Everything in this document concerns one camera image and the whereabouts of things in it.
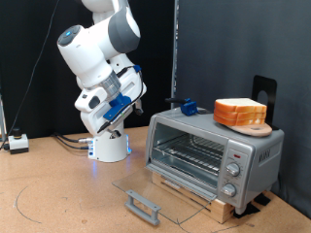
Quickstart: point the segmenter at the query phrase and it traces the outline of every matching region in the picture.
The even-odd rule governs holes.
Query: oven handle
[[[125,206],[135,213],[137,216],[143,218],[144,220],[148,221],[149,223],[153,225],[159,224],[159,219],[157,219],[158,211],[161,209],[160,206],[156,205],[155,203],[147,200],[146,198],[139,195],[137,192],[129,189],[127,192],[128,194],[128,200],[125,202]],[[143,205],[147,206],[148,208],[152,209],[152,214],[148,215],[146,212],[143,212],[141,209],[139,209],[134,204],[134,199],[142,203]]]

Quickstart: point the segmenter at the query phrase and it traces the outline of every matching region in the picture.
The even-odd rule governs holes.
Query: oven control knob
[[[240,174],[240,168],[236,163],[230,163],[226,165],[226,170],[231,174],[231,176],[236,177]]]
[[[233,186],[231,183],[227,183],[225,186],[222,188],[222,192],[230,197],[233,197],[236,193],[235,186]]]

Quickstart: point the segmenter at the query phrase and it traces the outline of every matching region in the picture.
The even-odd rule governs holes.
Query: wooden block
[[[188,204],[196,207],[197,209],[204,208],[208,202],[208,200],[204,199],[204,197],[201,197],[195,194],[193,191],[188,190],[178,184],[170,182],[157,173],[153,173],[153,183],[175,195],[176,197],[182,199]],[[202,210],[202,213],[219,223],[224,223],[233,216],[233,210],[233,206],[215,199]]]

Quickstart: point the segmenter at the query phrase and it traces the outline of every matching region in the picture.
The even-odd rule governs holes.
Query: black background
[[[153,114],[169,109],[174,40],[174,1],[131,0],[130,7],[141,31],[139,48],[128,54],[142,67],[147,92],[142,116],[132,114],[125,127],[145,126]],[[7,129],[27,89],[33,66],[48,32],[56,0],[0,2],[0,77]],[[60,0],[51,35],[38,64],[33,83],[16,126],[28,138],[86,132],[74,103],[81,93],[56,45],[58,36],[72,25],[92,26],[92,13],[78,0]]]
[[[311,1],[180,0],[177,60],[177,97],[210,111],[216,99],[251,98],[255,75],[277,81],[273,124],[285,140],[272,190],[309,217],[310,9]]]

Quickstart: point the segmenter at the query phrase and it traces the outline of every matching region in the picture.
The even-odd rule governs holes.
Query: slice of bread
[[[266,117],[266,113],[224,112],[218,109],[214,110],[214,114],[216,114],[218,117],[227,118],[227,119],[236,119],[236,120]]]
[[[266,113],[266,106],[248,98],[218,99],[215,109],[223,112]]]
[[[249,124],[264,124],[264,118],[252,118],[252,119],[228,119],[217,116],[214,114],[214,120],[220,124],[228,125],[228,126],[242,126]]]

